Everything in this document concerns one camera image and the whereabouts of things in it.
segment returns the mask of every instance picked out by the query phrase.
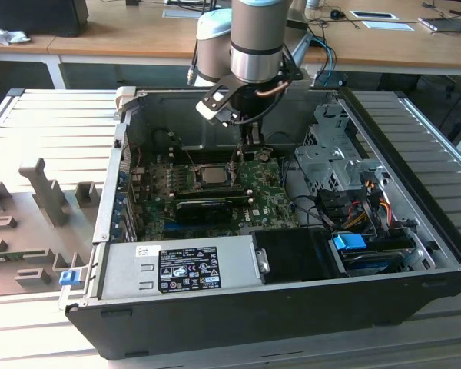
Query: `motherboard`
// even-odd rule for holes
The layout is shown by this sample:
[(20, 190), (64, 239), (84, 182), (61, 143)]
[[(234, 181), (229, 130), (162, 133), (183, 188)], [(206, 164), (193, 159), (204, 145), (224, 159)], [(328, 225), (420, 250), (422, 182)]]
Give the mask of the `motherboard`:
[(276, 158), (176, 164), (160, 155), (144, 169), (135, 212), (141, 241), (249, 234), (299, 225)]

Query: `blue latch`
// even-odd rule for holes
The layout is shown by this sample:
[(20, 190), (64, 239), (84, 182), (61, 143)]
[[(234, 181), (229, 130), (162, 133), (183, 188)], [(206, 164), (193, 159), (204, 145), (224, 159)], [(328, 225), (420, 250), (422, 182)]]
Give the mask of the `blue latch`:
[(80, 271), (63, 271), (60, 275), (61, 286), (76, 286), (80, 283)]
[(342, 233), (337, 235), (333, 242), (337, 247), (337, 250), (354, 250), (357, 248), (367, 248), (362, 235), (359, 233)]

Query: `gray floor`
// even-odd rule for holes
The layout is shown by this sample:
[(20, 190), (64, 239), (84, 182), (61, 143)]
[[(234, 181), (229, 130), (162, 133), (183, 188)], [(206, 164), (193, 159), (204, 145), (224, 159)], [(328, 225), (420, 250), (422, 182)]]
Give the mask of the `gray floor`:
[[(186, 67), (122, 65), (123, 82), (117, 82), (112, 65), (69, 64), (65, 71), (70, 88), (118, 88), (122, 85), (148, 87), (181, 87), (186, 85)], [(340, 79), (355, 90), (376, 91), (381, 75), (376, 73), (336, 72), (329, 83), (334, 86)], [(450, 82), (438, 76), (423, 76), (410, 99), (436, 126), (440, 125), (447, 111), (461, 94), (461, 77), (456, 77), (455, 91), (448, 98), (446, 86)], [(406, 77), (393, 76), (387, 89), (402, 89), (410, 81)], [(42, 63), (0, 61), (0, 101), (10, 88), (53, 88), (48, 70)], [(447, 135), (461, 118), (461, 102), (454, 109), (443, 127)]]

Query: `desk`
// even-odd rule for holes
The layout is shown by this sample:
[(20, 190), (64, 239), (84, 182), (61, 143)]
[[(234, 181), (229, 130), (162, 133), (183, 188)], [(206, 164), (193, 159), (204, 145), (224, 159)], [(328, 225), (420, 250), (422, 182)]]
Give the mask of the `desk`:
[[(141, 3), (126, 7), (123, 1), (87, 0), (88, 27), (77, 38), (33, 35), (27, 45), (0, 45), (0, 60), (44, 62), (56, 88), (66, 88), (62, 63), (102, 63), (119, 65), (189, 65), (197, 21), (162, 18), (163, 5)], [(421, 0), (329, 0), (349, 10), (392, 12), (400, 21), (437, 17), (421, 7)], [(460, 10), (461, 3), (438, 2), (448, 12)], [(308, 14), (319, 17), (321, 10)], [(329, 18), (330, 10), (323, 9)], [(357, 22), (331, 22), (325, 30), (328, 43), (337, 52), (338, 71), (371, 71), (408, 74), (461, 75), (461, 35), (430, 34), (421, 24), (411, 24), (414, 32), (369, 30)], [(313, 26), (320, 35), (320, 28)], [(314, 74), (325, 60), (324, 51), (310, 48), (305, 63)]]
[[(422, 0), (331, 0), (329, 5), (339, 5), (348, 19), (358, 20), (350, 10), (391, 12), (399, 21), (417, 22), (418, 18), (438, 18), (438, 12), (422, 8)], [(436, 3), (448, 16), (450, 9), (460, 10), (461, 3)], [(330, 8), (306, 11), (308, 18), (330, 20)], [(336, 70), (371, 71), (408, 74), (461, 75), (461, 35), (431, 34), (421, 23), (409, 24), (414, 31), (368, 29), (362, 22), (331, 21), (325, 35), (336, 52)], [(320, 27), (311, 27), (321, 35)], [(309, 52), (306, 62), (313, 62)]]

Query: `warning label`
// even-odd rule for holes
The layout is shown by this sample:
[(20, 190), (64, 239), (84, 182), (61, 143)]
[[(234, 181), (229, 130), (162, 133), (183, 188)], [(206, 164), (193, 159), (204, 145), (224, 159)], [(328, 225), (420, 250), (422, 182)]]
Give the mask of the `warning label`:
[(221, 288), (217, 248), (159, 251), (158, 279), (163, 294)]

